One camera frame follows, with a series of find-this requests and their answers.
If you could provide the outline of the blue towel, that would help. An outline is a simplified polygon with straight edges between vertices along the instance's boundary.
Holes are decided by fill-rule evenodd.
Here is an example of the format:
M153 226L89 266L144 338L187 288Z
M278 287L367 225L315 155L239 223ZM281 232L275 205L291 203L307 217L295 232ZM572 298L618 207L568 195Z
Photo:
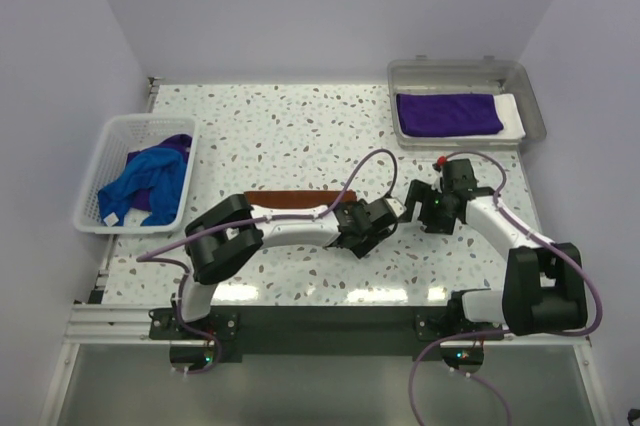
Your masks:
M166 226L177 216L187 163L174 149L151 148L137 154L122 174L97 193L100 217L108 227L123 226L136 197L148 192L143 227Z

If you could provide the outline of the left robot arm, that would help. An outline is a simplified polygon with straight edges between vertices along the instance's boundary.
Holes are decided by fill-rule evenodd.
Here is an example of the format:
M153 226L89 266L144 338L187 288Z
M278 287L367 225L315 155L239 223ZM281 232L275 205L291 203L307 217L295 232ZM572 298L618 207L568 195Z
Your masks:
M343 201L298 210L266 208L251 204L244 194L233 195L186 228L191 273L176 301L172 325L185 338L201 336L217 286L261 249L338 248L361 259L395 232L405 211L402 202L389 195L371 203Z

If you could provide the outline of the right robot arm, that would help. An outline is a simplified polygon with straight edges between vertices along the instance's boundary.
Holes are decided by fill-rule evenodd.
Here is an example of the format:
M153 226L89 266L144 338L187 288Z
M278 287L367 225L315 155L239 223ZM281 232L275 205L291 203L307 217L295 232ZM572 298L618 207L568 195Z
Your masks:
M426 233L440 235L451 235L464 224L506 262L501 289L452 292L445 315L449 333L464 339L481 325L504 326L516 336L564 335L585 328L586 281L578 248L554 242L518 218L499 188L479 184L469 159L444 156L434 169L434 183L410 183L403 221L417 220Z

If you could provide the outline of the brown towel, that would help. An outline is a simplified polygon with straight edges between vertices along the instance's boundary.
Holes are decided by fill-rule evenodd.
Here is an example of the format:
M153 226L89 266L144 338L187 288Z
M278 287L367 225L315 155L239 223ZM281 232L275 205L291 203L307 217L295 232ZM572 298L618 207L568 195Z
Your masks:
M251 205L286 210L330 206L339 195L340 191L330 190L256 190L244 193Z

